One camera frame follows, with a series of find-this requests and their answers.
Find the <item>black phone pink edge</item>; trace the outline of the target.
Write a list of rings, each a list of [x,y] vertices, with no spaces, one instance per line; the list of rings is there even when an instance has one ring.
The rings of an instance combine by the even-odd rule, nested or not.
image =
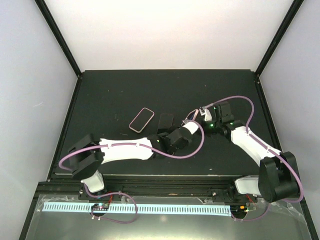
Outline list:
[[[172,132],[174,115],[170,113],[162,113],[157,126],[157,134],[164,135]]]

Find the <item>pink cased phone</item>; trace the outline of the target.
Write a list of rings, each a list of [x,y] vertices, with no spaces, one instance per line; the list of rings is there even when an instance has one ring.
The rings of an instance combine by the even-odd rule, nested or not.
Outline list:
[[[193,110],[187,117],[188,120],[194,121],[197,118],[197,115],[199,113],[198,109]]]

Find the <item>pink phone case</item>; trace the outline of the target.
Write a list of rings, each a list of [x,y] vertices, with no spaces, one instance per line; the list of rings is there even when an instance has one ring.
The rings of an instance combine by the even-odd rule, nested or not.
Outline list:
[[[129,124],[129,129],[136,133],[141,133],[144,128],[148,125],[155,113],[149,108],[143,107],[139,113]]]

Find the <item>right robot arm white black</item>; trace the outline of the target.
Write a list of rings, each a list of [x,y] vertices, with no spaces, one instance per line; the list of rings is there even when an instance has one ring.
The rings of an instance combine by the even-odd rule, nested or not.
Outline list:
[[[220,101],[199,109],[201,125],[206,134],[220,134],[241,148],[258,165],[258,175],[243,176],[228,187],[228,198],[240,201],[246,194],[256,195],[269,203],[286,201],[296,203],[304,198],[304,192],[295,156],[267,144],[254,134],[249,125],[236,120],[227,101]]]

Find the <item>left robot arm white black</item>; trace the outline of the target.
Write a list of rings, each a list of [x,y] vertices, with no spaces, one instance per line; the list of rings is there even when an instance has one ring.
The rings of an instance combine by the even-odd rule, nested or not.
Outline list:
[[[156,156],[173,159],[186,159],[195,155],[204,143],[204,137],[197,149],[184,156],[176,156],[178,150],[191,143],[193,135],[199,127],[194,122],[175,129],[171,133],[154,134],[134,140],[108,140],[102,138],[99,141],[91,141],[89,146],[81,147],[78,144],[67,156],[59,162],[69,160],[69,168],[72,178],[83,183],[89,193],[97,200],[103,199],[108,192],[104,184],[99,167],[109,162],[122,160],[149,160]]]

